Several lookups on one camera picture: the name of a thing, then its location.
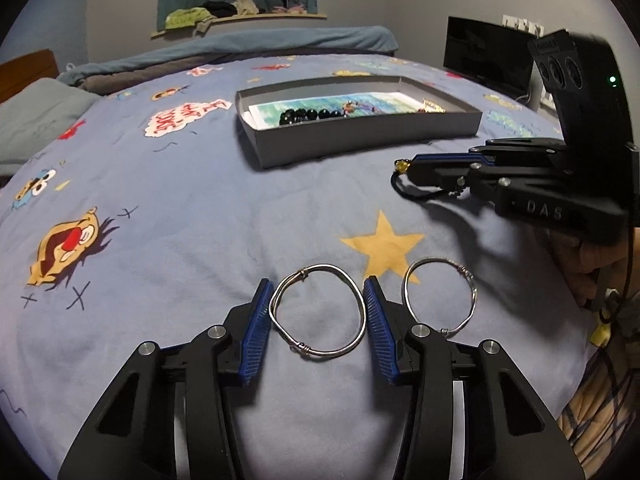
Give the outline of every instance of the gray pillow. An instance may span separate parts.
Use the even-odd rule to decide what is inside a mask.
[[[100,96],[43,78],[0,104],[0,176],[13,175]]]

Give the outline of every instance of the wire bracelet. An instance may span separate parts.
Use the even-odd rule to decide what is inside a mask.
[[[453,336],[455,336],[458,332],[460,332],[466,326],[469,320],[471,320],[471,317],[476,311],[476,303],[478,302],[478,289],[476,288],[476,284],[474,283],[474,276],[471,272],[469,272],[469,270],[464,265],[460,265],[454,262],[453,260],[449,260],[447,258],[424,258],[423,260],[418,260],[417,262],[412,263],[411,266],[406,270],[404,274],[404,278],[402,279],[402,304],[404,304],[404,306],[407,307],[411,315],[414,317],[415,322],[420,323],[420,321],[418,320],[418,318],[414,313],[414,310],[411,308],[411,303],[409,302],[409,290],[408,290],[409,278],[414,273],[414,270],[417,269],[418,267],[421,267],[426,264],[433,264],[433,263],[447,264],[454,267],[460,273],[460,275],[462,275],[466,279],[466,282],[469,284],[469,288],[471,289],[471,309],[469,310],[469,314],[468,316],[466,316],[466,319],[455,328],[440,329],[440,333],[445,338],[451,339]]]
[[[276,318],[276,313],[278,310],[278,306],[280,305],[280,300],[282,295],[287,288],[297,282],[302,282],[306,279],[306,277],[316,271],[330,272],[340,278],[340,280],[348,285],[351,289],[353,295],[358,302],[358,310],[360,311],[360,327],[358,329],[358,333],[353,338],[353,340],[347,345],[338,348],[337,350],[315,350],[311,348],[311,346],[296,340],[293,338],[289,332],[287,332],[284,327],[278,322]],[[348,354],[351,350],[356,348],[362,338],[364,337],[365,330],[367,328],[367,309],[364,303],[364,298],[362,297],[362,293],[360,289],[356,286],[351,277],[344,272],[340,267],[332,266],[330,264],[317,264],[309,267],[305,267],[303,269],[297,270],[296,272],[292,272],[289,276],[284,278],[276,287],[276,290],[271,297],[271,301],[269,302],[269,317],[271,317],[271,321],[273,322],[276,330],[280,332],[282,338],[289,344],[290,348],[294,352],[298,352],[301,356],[313,356],[324,359],[333,359],[336,357],[340,357],[342,355]]]

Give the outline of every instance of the shelf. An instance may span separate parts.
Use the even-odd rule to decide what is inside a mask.
[[[228,18],[217,18],[211,21],[211,27],[215,27],[220,23],[233,23],[233,22],[244,22],[245,20],[280,20],[280,19],[300,19],[307,18],[311,20],[326,20],[326,14],[236,14],[235,16],[229,16]],[[159,36],[164,36],[165,34],[170,34],[174,30],[189,30],[190,28],[195,27],[180,27],[180,28],[170,28],[169,30],[159,30],[157,32],[153,32],[151,34],[151,38],[158,38]]]

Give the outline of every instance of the black screen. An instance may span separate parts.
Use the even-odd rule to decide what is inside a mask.
[[[449,17],[444,66],[510,97],[527,95],[533,38],[501,25]]]

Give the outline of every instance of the gray wall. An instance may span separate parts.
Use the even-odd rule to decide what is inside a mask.
[[[388,0],[385,23],[398,39],[400,56],[440,67],[448,16],[501,23],[503,14],[540,23],[545,33],[568,28],[606,38],[640,142],[640,46],[610,0]]]
[[[156,29],[158,0],[87,0],[87,46],[89,60],[102,62],[133,56],[191,39],[191,33],[151,39]],[[327,20],[287,19],[277,22],[244,22],[216,25],[208,34],[230,30],[273,27],[340,27],[380,25],[385,19],[386,0],[318,0],[319,12]]]
[[[58,69],[88,62],[86,0],[29,0],[0,45],[0,63],[49,48]]]

